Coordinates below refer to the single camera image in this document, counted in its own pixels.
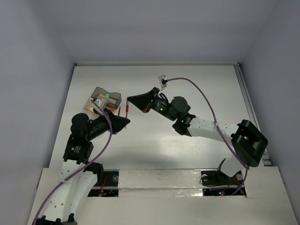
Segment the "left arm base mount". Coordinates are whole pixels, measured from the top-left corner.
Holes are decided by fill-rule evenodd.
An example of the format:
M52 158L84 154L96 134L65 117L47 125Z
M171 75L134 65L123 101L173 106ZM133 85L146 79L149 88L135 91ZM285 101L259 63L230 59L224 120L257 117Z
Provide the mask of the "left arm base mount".
M100 163L92 163L85 170L97 176L97 182L88 197L118 197L119 170L105 170Z

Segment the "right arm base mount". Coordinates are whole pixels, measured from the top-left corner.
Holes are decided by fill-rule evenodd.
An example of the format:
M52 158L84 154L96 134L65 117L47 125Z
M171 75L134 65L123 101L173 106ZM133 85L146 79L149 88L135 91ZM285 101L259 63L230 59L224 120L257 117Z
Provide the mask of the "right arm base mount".
M246 196L244 188L244 178L242 171L239 170L233 176L227 176L221 172L221 166L225 159L220 163L215 170L201 171L200 184L204 196Z

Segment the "red pen clear barrel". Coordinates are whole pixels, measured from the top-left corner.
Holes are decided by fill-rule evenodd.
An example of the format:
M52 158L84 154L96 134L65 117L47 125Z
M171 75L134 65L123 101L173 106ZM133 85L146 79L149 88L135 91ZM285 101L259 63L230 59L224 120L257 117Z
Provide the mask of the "red pen clear barrel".
M129 112L129 101L126 100L126 115L125 115L126 119L128 119L128 112Z

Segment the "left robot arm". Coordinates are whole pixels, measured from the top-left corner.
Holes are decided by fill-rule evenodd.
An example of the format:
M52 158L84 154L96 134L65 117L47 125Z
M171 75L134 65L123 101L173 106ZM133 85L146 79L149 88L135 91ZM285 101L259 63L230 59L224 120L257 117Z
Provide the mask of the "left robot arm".
M85 113L72 118L71 134L63 155L58 185L50 192L38 209L34 225L75 225L76 218L89 192L95 185L105 183L101 163L90 159L92 140L109 132L120 132L130 119L105 112L94 120Z

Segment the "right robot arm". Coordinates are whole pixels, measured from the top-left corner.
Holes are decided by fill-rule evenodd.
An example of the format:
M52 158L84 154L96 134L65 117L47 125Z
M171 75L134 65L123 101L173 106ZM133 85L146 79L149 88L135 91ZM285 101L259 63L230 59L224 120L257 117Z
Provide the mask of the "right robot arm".
M206 186L227 185L243 168L258 167L268 145L267 138L249 120L238 124L217 123L189 113L185 98L176 96L168 101L159 88L130 96L127 101L143 113L154 110L174 122L173 129L180 135L204 137L224 142L232 155L221 161L218 168L202 175Z

